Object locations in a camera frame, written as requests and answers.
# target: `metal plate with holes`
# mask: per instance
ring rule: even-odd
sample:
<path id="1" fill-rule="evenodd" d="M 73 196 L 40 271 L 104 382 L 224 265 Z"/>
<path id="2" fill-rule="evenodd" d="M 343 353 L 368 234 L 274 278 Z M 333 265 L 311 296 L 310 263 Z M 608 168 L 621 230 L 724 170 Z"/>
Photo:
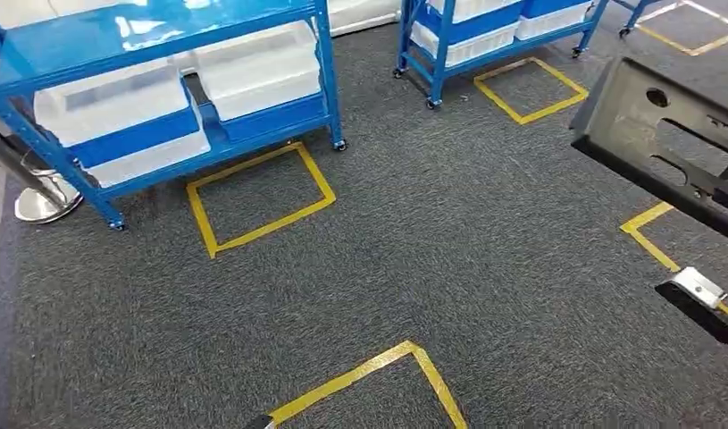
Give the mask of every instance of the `metal plate with holes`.
<path id="1" fill-rule="evenodd" d="M 728 165 L 714 175 L 657 136 L 658 124 L 679 130 L 728 154 L 728 108 L 631 58 L 614 60 L 580 108 L 573 146 L 728 237 Z M 683 174 L 658 174 L 658 160 Z"/>

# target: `blue metal shelf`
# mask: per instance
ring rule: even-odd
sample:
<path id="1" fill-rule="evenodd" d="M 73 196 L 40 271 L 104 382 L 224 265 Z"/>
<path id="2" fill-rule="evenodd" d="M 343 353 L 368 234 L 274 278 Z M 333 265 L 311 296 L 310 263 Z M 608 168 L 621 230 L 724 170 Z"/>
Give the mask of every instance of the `blue metal shelf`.
<path id="1" fill-rule="evenodd" d="M 326 126 L 330 130 L 332 147 L 346 148 L 340 127 L 327 0 L 147 0 L 140 4 L 116 5 L 16 29 L 0 27 L 0 118 L 95 206 L 109 226 L 118 229 L 124 226 L 121 213 L 111 204 L 112 198 L 309 130 Z M 312 18 L 319 38 L 316 56 L 321 65 L 320 94 L 224 124 L 219 122 L 213 105 L 200 105 L 204 132 L 211 145 L 209 152 L 111 188 L 98 188 L 79 168 L 76 155 L 63 147 L 52 133 L 26 117 L 22 113 L 25 109 L 15 105 L 15 101 L 31 99 L 34 92 L 43 88 L 165 58 L 288 22 L 310 23 Z M 145 144 L 119 148 L 112 151 L 112 155 L 123 156 L 150 147 L 163 134 L 154 135 Z M 102 154 L 85 155 L 88 159 L 109 161 L 108 156 Z"/>
<path id="2" fill-rule="evenodd" d="M 465 61 L 452 67 L 446 66 L 446 58 L 448 56 L 448 41 L 450 40 L 450 31 L 456 26 L 452 23 L 453 12 L 456 7 L 456 0 L 447 0 L 443 10 L 442 24 L 439 30 L 439 46 L 437 58 L 426 49 L 416 45 L 411 40 L 411 28 L 414 25 L 416 16 L 420 9 L 424 7 L 424 0 L 403 0 L 403 20 L 400 23 L 400 40 L 398 41 L 397 64 L 395 69 L 396 77 L 406 71 L 407 67 L 413 67 L 419 75 L 421 75 L 429 85 L 427 96 L 427 105 L 434 107 L 442 104 L 442 86 L 445 79 L 460 73 L 468 72 L 472 69 L 482 67 L 488 63 L 519 55 L 523 52 L 530 51 L 538 46 L 545 45 L 560 38 L 572 36 L 582 33 L 580 44 L 573 49 L 573 57 L 578 57 L 590 44 L 590 39 L 595 28 L 600 23 L 600 18 L 606 10 L 608 0 L 600 0 L 595 12 L 585 22 L 574 24 L 564 29 L 551 31 L 547 34 L 527 40 L 514 39 L 514 43 L 501 47 L 495 51 L 485 55 L 478 56 L 471 60 Z M 428 63 L 430 68 L 425 67 L 419 59 L 410 54 L 413 48 L 418 51 L 421 57 Z"/>
<path id="3" fill-rule="evenodd" d="M 119 4 L 10 29 L 0 48 L 0 95 L 27 94 L 307 20 L 315 11 L 314 0 L 221 0 L 198 9 L 185 4 Z"/>

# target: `shelf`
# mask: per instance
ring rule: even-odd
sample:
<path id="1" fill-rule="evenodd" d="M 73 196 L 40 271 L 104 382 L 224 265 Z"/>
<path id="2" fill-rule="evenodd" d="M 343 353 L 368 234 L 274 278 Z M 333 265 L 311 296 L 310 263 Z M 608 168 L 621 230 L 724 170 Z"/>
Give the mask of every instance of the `shelf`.
<path id="1" fill-rule="evenodd" d="M 205 135 L 211 145 L 210 151 L 180 163 L 168 165 L 154 172 L 143 174 L 110 188 L 99 189 L 98 193 L 106 198 L 116 198 L 155 185 L 161 181 L 168 181 L 237 156 L 255 152 L 272 143 L 281 143 L 283 140 L 291 139 L 310 130 L 316 130 L 331 123 L 331 116 L 325 113 L 324 106 L 324 96 L 319 93 L 247 115 L 244 118 L 231 121 L 233 124 L 242 122 L 245 126 L 240 129 L 245 134 L 240 139 L 230 139 L 219 122 L 216 109 L 210 102 L 205 103 L 200 105 L 198 109 L 203 117 Z M 322 112 L 322 114 L 316 116 L 297 116 L 293 114 L 293 112 L 297 111 Z M 256 127 L 250 125 L 251 123 L 271 123 L 272 126 L 269 128 L 266 128 L 265 125 Z"/>
<path id="2" fill-rule="evenodd" d="M 309 19 L 314 0 L 140 0 L 6 32 L 0 96 L 30 94 Z"/>
<path id="3" fill-rule="evenodd" d="M 460 73 L 468 72 L 471 69 L 475 69 L 477 67 L 480 67 L 486 63 L 491 63 L 493 61 L 500 60 L 502 58 L 508 58 L 514 55 L 519 55 L 522 52 L 528 51 L 530 49 L 534 49 L 537 46 L 546 45 L 547 43 L 550 43 L 554 40 L 558 40 L 560 38 L 565 38 L 566 36 L 571 36 L 573 34 L 581 33 L 587 29 L 590 29 L 594 23 L 592 21 L 585 21 L 581 22 L 579 24 L 574 24 L 569 27 L 558 29 L 556 31 L 550 31 L 547 34 L 543 34 L 542 36 L 538 36 L 536 38 L 530 38 L 527 40 L 520 40 L 518 38 L 514 38 L 514 43 L 508 46 L 501 47 L 500 49 L 497 49 L 492 52 L 488 52 L 485 55 L 478 56 L 476 58 L 473 58 L 471 60 L 465 61 L 463 63 L 460 63 L 458 65 L 454 65 L 453 67 L 447 67 L 445 69 L 445 76 L 455 76 Z M 409 40 L 409 44 L 411 46 L 414 46 L 419 53 L 429 61 L 430 63 L 434 64 L 436 61 L 435 58 L 430 54 L 429 51 L 422 48 L 421 46 L 418 46 L 414 43 L 413 40 Z M 409 65 L 414 66 L 415 59 L 409 55 L 408 53 L 404 54 L 405 59 L 409 62 Z M 423 67 L 414 66 L 414 68 L 424 75 L 426 73 L 426 69 Z"/>

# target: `floor marking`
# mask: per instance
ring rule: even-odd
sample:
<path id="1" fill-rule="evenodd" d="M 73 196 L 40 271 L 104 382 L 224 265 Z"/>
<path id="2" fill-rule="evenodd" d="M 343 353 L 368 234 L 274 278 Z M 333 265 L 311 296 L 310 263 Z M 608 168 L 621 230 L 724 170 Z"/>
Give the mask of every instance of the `floor marking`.
<path id="1" fill-rule="evenodd" d="M 723 17 L 721 14 L 708 9 L 701 4 L 697 4 L 695 2 L 692 2 L 691 0 L 679 0 L 676 3 L 669 4 L 668 6 L 664 6 L 660 9 L 654 11 L 653 13 L 649 13 L 649 14 L 639 18 L 637 20 L 637 25 L 635 25 L 635 27 L 640 29 L 644 33 L 648 34 L 649 36 L 656 38 L 656 39 L 666 43 L 669 46 L 673 46 L 674 48 L 679 49 L 680 51 L 682 51 L 685 54 L 690 55 L 690 56 L 702 55 L 702 54 L 710 51 L 711 49 L 716 49 L 717 47 L 726 45 L 728 43 L 728 35 L 726 35 L 726 36 L 719 38 L 718 40 L 714 40 L 713 42 L 708 43 L 704 46 L 701 46 L 701 47 L 698 47 L 695 49 L 690 49 L 682 44 L 674 42 L 673 40 L 671 40 L 670 38 L 667 38 L 666 36 L 664 36 L 662 34 L 655 32 L 652 29 L 649 29 L 649 28 L 641 25 L 643 22 L 645 22 L 647 20 L 653 19 L 653 18 L 657 17 L 658 15 L 662 15 L 664 13 L 671 12 L 674 9 L 677 9 L 678 7 L 684 6 L 684 5 L 688 5 L 689 7 L 692 7 L 698 11 L 701 11 L 707 15 L 710 15 L 710 16 L 718 19 L 719 21 L 721 21 L 725 24 L 728 24 L 728 18 Z"/>
<path id="2" fill-rule="evenodd" d="M 384 353 L 381 353 L 379 356 L 364 362 L 353 371 L 326 382 L 325 384 L 322 384 L 321 386 L 304 394 L 300 398 L 292 400 L 288 404 L 277 408 L 271 413 L 274 423 L 279 425 L 282 422 L 287 421 L 306 408 L 311 407 L 319 400 L 322 400 L 337 391 L 345 389 L 374 371 L 382 369 L 384 366 L 392 364 L 398 359 L 409 354 L 414 355 L 419 367 L 422 371 L 424 371 L 424 374 L 426 374 L 427 380 L 430 382 L 432 389 L 434 389 L 437 394 L 442 407 L 448 412 L 448 416 L 453 422 L 453 425 L 456 428 L 465 429 L 467 426 L 464 421 L 464 417 L 461 415 L 461 410 L 458 409 L 456 401 L 450 394 L 448 386 L 439 375 L 437 368 L 435 368 L 432 364 L 430 357 L 427 356 L 427 352 L 416 344 L 413 344 L 411 341 L 403 341 L 392 349 L 389 349 Z"/>
<path id="3" fill-rule="evenodd" d="M 621 226 L 622 231 L 631 235 L 642 247 L 644 247 L 650 255 L 663 264 L 666 268 L 671 270 L 672 273 L 680 271 L 680 267 L 664 253 L 660 248 L 657 248 L 650 240 L 645 238 L 640 232 L 640 228 L 646 224 L 655 221 L 658 217 L 664 215 L 666 212 L 672 210 L 673 207 L 666 202 L 662 202 L 657 206 L 649 209 L 647 212 L 638 214 L 633 217 L 630 221 Z"/>
<path id="4" fill-rule="evenodd" d="M 205 213 L 203 201 L 200 199 L 200 196 L 198 196 L 197 189 L 208 183 L 224 179 L 225 177 L 230 176 L 236 172 L 259 165 L 260 163 L 286 154 L 288 152 L 292 152 L 294 150 L 296 150 L 300 155 L 301 159 L 303 159 L 303 164 L 305 165 L 305 168 L 307 168 L 308 171 L 311 173 L 311 177 L 314 178 L 316 186 L 318 186 L 319 190 L 322 192 L 323 198 L 306 208 L 303 208 L 293 214 L 289 214 L 272 223 L 268 223 L 261 228 L 241 235 L 236 239 L 229 240 L 223 244 L 217 243 L 216 235 L 214 235 L 213 228 L 208 222 L 208 216 Z M 227 250 L 228 248 L 236 248 L 237 246 L 242 246 L 250 241 L 258 239 L 259 237 L 263 237 L 270 232 L 277 231 L 279 228 L 287 226 L 293 222 L 298 221 L 299 219 L 302 219 L 308 215 L 318 212 L 319 210 L 322 210 L 326 206 L 334 203 L 337 199 L 337 197 L 335 197 L 335 193 L 330 188 L 330 184 L 327 183 L 326 179 L 324 179 L 324 176 L 319 170 L 319 167 L 316 165 L 316 162 L 314 162 L 311 154 L 308 153 L 308 150 L 306 150 L 305 146 L 303 146 L 303 143 L 301 142 L 292 143 L 267 154 L 257 156 L 243 163 L 234 165 L 210 176 L 206 176 L 202 179 L 192 181 L 191 183 L 188 183 L 187 191 L 190 205 L 193 208 L 193 215 L 196 217 L 196 223 L 198 225 L 198 228 L 200 229 L 201 235 L 203 236 L 203 242 L 205 243 L 205 248 L 208 251 L 208 256 L 211 259 L 214 259 L 216 257 L 217 252 Z"/>
<path id="5" fill-rule="evenodd" d="M 521 116 L 508 103 L 506 103 L 502 98 L 500 98 L 500 96 L 498 94 L 493 92 L 490 89 L 490 87 L 487 86 L 487 84 L 485 84 L 483 82 L 484 80 L 493 78 L 493 77 L 498 76 L 499 74 L 502 74 L 505 72 L 509 72 L 513 69 L 519 68 L 528 63 L 536 63 L 538 66 L 542 67 L 543 70 L 552 74 L 558 80 L 562 81 L 567 87 L 573 89 L 576 92 L 576 95 L 569 99 L 566 99 L 564 101 L 555 103 L 552 106 L 539 110 L 538 112 L 534 112 L 532 114 L 527 114 L 526 116 Z M 479 76 L 474 77 L 474 86 L 476 86 L 479 89 L 479 91 L 482 92 L 482 94 L 487 96 L 496 105 L 498 105 L 498 107 L 503 109 L 509 116 L 511 116 L 511 118 L 514 119 L 514 121 L 519 122 L 521 125 L 525 125 L 529 122 L 537 121 L 538 119 L 544 118 L 545 116 L 548 116 L 549 114 L 554 114 L 555 112 L 558 112 L 559 110 L 566 109 L 566 107 L 568 107 L 570 105 L 575 105 L 575 104 L 581 102 L 582 100 L 584 100 L 585 98 L 587 98 L 587 95 L 589 94 L 587 89 L 582 88 L 576 82 L 567 78 L 562 72 L 556 70 L 552 66 L 548 65 L 547 63 L 545 63 L 542 60 L 535 58 L 533 56 L 529 57 L 529 58 L 524 58 L 521 61 L 511 63 L 509 65 L 500 67 L 499 69 L 495 69 L 493 71 L 488 71 L 486 73 L 483 73 Z"/>

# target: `metal pole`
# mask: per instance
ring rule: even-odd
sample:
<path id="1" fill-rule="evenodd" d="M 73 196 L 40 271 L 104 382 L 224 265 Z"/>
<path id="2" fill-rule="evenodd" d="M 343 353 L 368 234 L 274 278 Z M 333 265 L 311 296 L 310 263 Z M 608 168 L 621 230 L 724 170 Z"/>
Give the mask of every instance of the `metal pole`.
<path id="1" fill-rule="evenodd" d="M 79 205 L 82 196 L 61 174 L 53 171 L 33 172 L 25 164 L 21 145 L 10 143 L 9 138 L 5 138 L 0 131 L 0 167 L 26 187 L 14 201 L 17 218 L 28 223 L 50 223 Z"/>
<path id="2" fill-rule="evenodd" d="M 21 164 L 21 157 L 0 140 L 0 166 L 27 188 L 32 188 L 50 201 L 55 208 L 66 205 L 66 196 L 48 188 L 38 177 Z"/>

